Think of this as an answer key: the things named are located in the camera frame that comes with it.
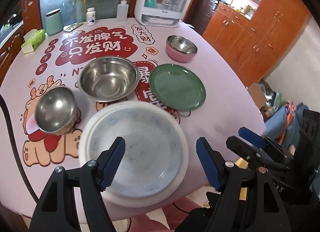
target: tissue box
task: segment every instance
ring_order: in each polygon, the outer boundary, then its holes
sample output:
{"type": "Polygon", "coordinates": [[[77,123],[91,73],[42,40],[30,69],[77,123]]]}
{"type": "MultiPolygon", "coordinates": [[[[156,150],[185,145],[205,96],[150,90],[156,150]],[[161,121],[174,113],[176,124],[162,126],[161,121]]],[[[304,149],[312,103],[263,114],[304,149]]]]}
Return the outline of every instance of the tissue box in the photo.
{"type": "Polygon", "coordinates": [[[40,43],[45,39],[44,29],[33,29],[28,32],[24,37],[25,43],[21,45],[22,52],[24,54],[33,52],[38,48],[40,43]]]}

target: metal bolt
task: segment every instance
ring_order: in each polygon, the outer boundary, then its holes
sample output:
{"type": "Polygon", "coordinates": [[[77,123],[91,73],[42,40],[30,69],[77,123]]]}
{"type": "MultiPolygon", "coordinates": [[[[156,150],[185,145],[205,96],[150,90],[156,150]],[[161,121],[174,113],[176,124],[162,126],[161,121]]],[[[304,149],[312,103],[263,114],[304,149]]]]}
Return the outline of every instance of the metal bolt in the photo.
{"type": "Polygon", "coordinates": [[[225,165],[229,168],[232,168],[233,166],[235,166],[235,164],[231,161],[226,161],[225,165]]]}
{"type": "Polygon", "coordinates": [[[258,171],[261,173],[266,173],[268,170],[265,167],[259,167],[258,171]]]}
{"type": "Polygon", "coordinates": [[[91,160],[91,161],[88,161],[87,162],[87,165],[89,166],[89,167],[92,167],[92,166],[95,166],[96,165],[96,161],[95,160],[91,160]]]}
{"type": "Polygon", "coordinates": [[[59,173],[59,172],[62,172],[63,170],[63,167],[62,166],[58,166],[54,169],[55,172],[59,173]]]}

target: large white plate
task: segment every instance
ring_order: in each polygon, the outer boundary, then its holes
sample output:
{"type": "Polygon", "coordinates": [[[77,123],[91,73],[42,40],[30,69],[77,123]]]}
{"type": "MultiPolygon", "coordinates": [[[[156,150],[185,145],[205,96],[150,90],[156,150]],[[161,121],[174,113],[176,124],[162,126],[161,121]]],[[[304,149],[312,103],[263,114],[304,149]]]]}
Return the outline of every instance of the large white plate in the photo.
{"type": "Polygon", "coordinates": [[[113,183],[102,197],[121,206],[146,207],[170,196],[188,167],[186,137],[166,111],[147,102],[107,106],[87,123],[81,135],[81,166],[108,150],[116,137],[126,152],[113,183]]]}

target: green plate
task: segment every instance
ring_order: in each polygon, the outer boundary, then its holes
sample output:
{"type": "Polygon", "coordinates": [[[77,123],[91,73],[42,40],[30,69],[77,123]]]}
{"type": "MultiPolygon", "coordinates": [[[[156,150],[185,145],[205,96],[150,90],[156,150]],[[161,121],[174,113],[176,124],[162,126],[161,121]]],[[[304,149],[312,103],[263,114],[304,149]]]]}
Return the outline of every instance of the green plate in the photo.
{"type": "Polygon", "coordinates": [[[176,64],[155,67],[149,85],[163,104],[180,111],[196,110],[206,98],[204,85],[196,74],[176,64]]]}

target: small metal bowl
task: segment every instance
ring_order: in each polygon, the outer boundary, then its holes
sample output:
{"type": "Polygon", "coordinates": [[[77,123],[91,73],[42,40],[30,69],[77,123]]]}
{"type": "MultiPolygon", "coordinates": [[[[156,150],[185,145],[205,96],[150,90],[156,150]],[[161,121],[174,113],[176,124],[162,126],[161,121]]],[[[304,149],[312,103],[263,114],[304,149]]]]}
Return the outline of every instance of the small metal bowl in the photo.
{"type": "Polygon", "coordinates": [[[189,62],[198,52],[197,46],[181,36],[171,35],[166,42],[168,56],[178,62],[189,62]]]}
{"type": "Polygon", "coordinates": [[[112,102],[129,95],[139,83],[139,70],[130,60],[106,56],[92,60],[78,76],[78,87],[98,102],[112,102]]]}
{"type": "Polygon", "coordinates": [[[65,134],[75,124],[76,111],[76,98],[71,89],[54,87],[44,93],[36,105],[36,125],[44,133],[65,134]]]}

